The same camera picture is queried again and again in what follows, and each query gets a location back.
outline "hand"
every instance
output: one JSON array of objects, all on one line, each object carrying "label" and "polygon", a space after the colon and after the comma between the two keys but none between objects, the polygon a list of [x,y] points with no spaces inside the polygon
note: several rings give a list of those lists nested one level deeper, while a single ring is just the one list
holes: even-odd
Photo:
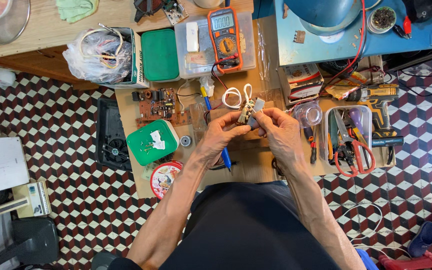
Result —
[{"label": "hand", "polygon": [[258,135],[267,135],[269,148],[278,161],[285,167],[294,164],[306,164],[301,143],[298,120],[284,113],[279,108],[264,108],[253,117],[258,122]]},{"label": "hand", "polygon": [[248,125],[231,128],[231,125],[238,121],[240,115],[240,111],[229,112],[212,120],[208,124],[204,137],[194,150],[196,153],[203,156],[208,164],[208,168],[212,167],[218,161],[221,151],[223,151],[232,138],[251,131],[251,127]]}]

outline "blue soldering iron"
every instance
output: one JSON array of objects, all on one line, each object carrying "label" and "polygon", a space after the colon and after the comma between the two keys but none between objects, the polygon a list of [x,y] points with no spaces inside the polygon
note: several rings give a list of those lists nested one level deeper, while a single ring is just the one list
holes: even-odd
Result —
[{"label": "blue soldering iron", "polygon": [[[204,97],[204,101],[206,102],[206,108],[208,109],[208,111],[211,110],[211,103],[209,103],[209,97],[206,94],[204,86],[201,86],[201,94]],[[227,147],[225,147],[221,152],[221,157],[223,158],[224,165],[231,172],[231,158],[230,158],[230,154],[228,153]]]}]

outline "cordless drill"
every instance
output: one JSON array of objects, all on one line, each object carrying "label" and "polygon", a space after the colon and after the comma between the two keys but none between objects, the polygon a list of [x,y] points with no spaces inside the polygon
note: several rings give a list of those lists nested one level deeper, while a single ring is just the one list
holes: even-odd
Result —
[{"label": "cordless drill", "polygon": [[399,86],[397,84],[379,84],[365,86],[350,93],[346,101],[357,101],[371,110],[374,131],[372,132],[372,147],[389,147],[388,164],[393,160],[393,146],[404,144],[404,137],[398,136],[391,128],[388,114],[388,102],[397,99]]}]

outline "red-handled scissors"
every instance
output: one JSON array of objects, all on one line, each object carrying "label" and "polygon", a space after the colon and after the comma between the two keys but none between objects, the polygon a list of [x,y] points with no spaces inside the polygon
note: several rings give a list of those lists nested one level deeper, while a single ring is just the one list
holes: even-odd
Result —
[{"label": "red-handled scissors", "polygon": [[[369,147],[353,138],[350,137],[348,134],[348,130],[346,129],[346,125],[344,124],[344,121],[342,119],[342,115],[339,112],[338,109],[334,109],[334,116],[336,118],[336,123],[339,129],[340,134],[340,141],[339,146],[337,149],[337,156],[339,156],[339,153],[342,153],[343,159],[348,164],[349,168],[351,169],[351,174],[345,173],[341,167],[339,166],[338,158],[335,158],[335,164],[338,171],[347,177],[353,177],[360,174],[369,174],[375,169],[375,156],[373,155],[373,152],[369,149]],[[369,153],[369,157],[371,158],[371,166],[369,169],[364,170],[363,162],[361,160],[361,154],[360,154],[360,147],[362,147],[364,150],[366,150]],[[354,166],[353,157],[350,153],[352,151],[354,153],[354,157],[356,159],[357,169]]]}]

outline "green lid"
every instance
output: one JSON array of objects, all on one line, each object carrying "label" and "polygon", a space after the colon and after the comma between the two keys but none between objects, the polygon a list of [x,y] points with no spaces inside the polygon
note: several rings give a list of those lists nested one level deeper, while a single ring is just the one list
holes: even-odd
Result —
[{"label": "green lid", "polygon": [[143,33],[141,50],[144,75],[149,81],[172,80],[180,75],[174,30]]},{"label": "green lid", "polygon": [[[154,131],[159,132],[161,141],[164,141],[164,149],[156,149],[151,146],[154,142],[151,133]],[[155,120],[129,134],[126,142],[128,142],[129,149],[142,166],[146,166],[176,151],[180,143],[171,123],[162,119]]]}]

